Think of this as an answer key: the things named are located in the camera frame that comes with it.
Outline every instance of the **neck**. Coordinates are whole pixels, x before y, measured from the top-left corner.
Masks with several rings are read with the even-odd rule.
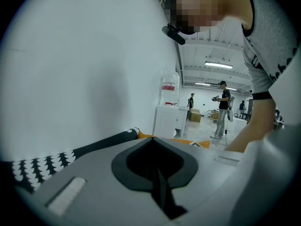
[[[250,0],[224,0],[226,16],[238,19],[245,30],[250,30],[253,23],[253,10]]]

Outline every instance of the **black spade-shaped opening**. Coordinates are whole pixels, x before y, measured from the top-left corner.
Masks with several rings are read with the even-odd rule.
[[[124,150],[112,162],[112,172],[124,186],[150,192],[170,219],[186,212],[175,204],[171,190],[187,185],[197,170],[198,163],[191,155],[158,138]]]

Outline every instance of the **black sleeve cuff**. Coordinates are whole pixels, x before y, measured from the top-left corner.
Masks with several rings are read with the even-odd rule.
[[[266,100],[266,99],[272,99],[272,96],[269,94],[268,91],[262,92],[262,93],[255,93],[252,94],[253,100]]]

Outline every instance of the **white ceiling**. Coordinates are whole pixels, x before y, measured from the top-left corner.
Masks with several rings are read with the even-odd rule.
[[[184,85],[195,82],[214,84],[221,80],[241,92],[251,90],[251,82],[242,56],[243,37],[241,23],[226,18],[217,26],[193,35],[181,33],[186,40],[179,45]],[[232,69],[205,66],[205,62],[232,65]]]

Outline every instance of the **orange object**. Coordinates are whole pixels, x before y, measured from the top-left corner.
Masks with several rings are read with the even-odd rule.
[[[148,138],[148,137],[156,137],[156,136],[143,134],[141,131],[138,132],[138,139]],[[182,144],[186,144],[186,145],[189,145],[190,143],[193,142],[193,141],[179,140],[179,139],[170,139],[170,140],[175,141],[175,142],[179,142],[179,143],[182,143]],[[198,142],[198,143],[204,148],[209,148],[210,147],[210,141],[202,141],[202,142]]]

